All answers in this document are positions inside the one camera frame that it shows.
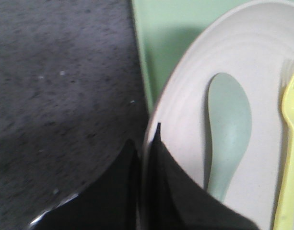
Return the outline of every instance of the fork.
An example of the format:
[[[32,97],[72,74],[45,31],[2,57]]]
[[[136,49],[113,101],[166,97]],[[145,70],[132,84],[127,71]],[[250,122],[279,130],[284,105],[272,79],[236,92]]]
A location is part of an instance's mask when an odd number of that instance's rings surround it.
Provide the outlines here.
[[[292,230],[294,223],[294,74],[283,94],[282,114],[289,128],[289,136],[273,230]]]

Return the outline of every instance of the white plate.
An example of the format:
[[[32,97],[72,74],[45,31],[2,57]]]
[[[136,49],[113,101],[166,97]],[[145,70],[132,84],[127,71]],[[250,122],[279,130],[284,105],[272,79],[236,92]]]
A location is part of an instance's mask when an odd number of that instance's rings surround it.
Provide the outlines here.
[[[187,174],[203,186],[206,94],[211,78],[226,72],[244,88],[252,110],[252,134],[224,204],[270,230],[276,199],[283,123],[281,79],[294,70],[294,3],[257,0],[209,26],[190,46],[168,81],[149,122],[143,175],[157,123],[162,140]]]

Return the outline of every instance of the light green spoon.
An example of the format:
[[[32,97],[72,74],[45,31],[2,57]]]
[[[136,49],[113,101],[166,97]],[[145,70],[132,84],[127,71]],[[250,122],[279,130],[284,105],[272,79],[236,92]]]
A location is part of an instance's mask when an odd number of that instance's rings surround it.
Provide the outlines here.
[[[211,81],[208,110],[212,133],[212,165],[207,191],[223,201],[251,134],[251,110],[241,85],[229,74]]]

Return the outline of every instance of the gray countertop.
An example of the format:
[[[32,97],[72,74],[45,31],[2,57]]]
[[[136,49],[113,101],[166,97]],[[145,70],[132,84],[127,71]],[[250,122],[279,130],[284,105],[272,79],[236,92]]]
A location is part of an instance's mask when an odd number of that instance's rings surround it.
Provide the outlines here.
[[[0,230],[93,182],[147,125],[127,0],[0,0]]]

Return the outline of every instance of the green tray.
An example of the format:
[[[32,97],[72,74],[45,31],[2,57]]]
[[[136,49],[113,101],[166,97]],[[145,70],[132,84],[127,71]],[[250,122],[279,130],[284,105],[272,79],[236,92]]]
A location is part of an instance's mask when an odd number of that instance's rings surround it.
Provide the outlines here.
[[[249,0],[132,0],[148,111],[191,42],[215,19]]]

